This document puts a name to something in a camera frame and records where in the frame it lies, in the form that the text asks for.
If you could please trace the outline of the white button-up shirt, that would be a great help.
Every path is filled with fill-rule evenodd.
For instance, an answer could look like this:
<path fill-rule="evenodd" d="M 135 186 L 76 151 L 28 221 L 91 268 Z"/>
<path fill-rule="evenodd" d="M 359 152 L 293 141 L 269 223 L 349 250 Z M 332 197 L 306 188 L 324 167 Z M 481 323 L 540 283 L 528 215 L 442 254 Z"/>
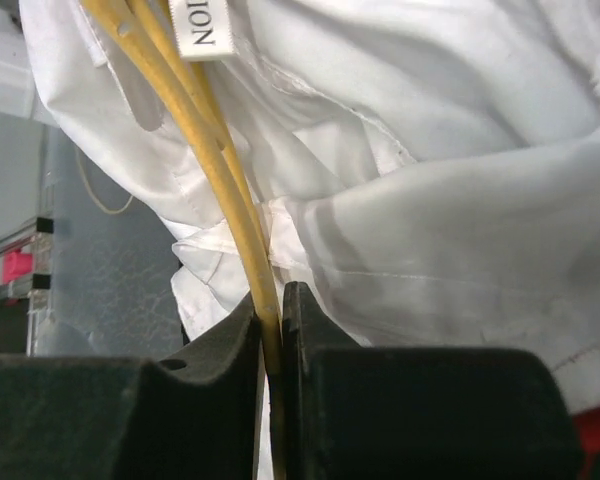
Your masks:
<path fill-rule="evenodd" d="M 206 75 L 276 281 L 366 345 L 538 355 L 600 407 L 600 1 L 232 1 Z"/>

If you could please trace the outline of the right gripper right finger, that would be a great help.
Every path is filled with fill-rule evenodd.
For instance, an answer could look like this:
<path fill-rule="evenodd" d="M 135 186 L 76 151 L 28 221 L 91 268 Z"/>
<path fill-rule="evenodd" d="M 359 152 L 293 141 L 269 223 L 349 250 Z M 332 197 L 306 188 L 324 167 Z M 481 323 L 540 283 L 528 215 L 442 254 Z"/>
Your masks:
<path fill-rule="evenodd" d="M 284 290 L 291 479 L 574 479 L 581 443 L 530 352 L 364 347 L 308 285 Z"/>

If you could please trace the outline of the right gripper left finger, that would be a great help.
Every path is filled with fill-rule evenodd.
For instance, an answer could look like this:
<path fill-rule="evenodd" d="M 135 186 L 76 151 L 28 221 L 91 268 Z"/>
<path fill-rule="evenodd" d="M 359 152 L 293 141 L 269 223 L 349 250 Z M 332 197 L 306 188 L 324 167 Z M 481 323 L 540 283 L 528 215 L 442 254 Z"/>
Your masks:
<path fill-rule="evenodd" d="M 250 300 L 173 355 L 0 355 L 0 479 L 252 479 L 262 403 Z"/>

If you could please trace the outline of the thin natural wooden hanger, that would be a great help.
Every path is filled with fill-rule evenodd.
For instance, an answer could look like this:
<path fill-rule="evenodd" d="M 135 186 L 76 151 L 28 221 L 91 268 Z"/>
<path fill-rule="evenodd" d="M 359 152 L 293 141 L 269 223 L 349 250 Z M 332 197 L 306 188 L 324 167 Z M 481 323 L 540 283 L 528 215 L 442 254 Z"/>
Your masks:
<path fill-rule="evenodd" d="M 281 315 L 259 216 L 233 141 L 201 68 L 180 58 L 146 1 L 85 1 L 83 7 L 154 88 L 204 171 L 240 255 L 262 330 L 270 395 L 274 476 L 287 476 L 281 392 Z"/>

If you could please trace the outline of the red black plaid shirt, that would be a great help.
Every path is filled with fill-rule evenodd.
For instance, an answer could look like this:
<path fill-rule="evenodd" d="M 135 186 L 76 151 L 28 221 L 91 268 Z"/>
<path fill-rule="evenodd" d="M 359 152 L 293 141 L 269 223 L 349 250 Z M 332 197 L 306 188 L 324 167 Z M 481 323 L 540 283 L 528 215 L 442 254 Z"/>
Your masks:
<path fill-rule="evenodd" d="M 594 465 L 600 457 L 600 407 L 575 415 L 573 422 L 585 455 L 578 478 L 592 479 Z"/>

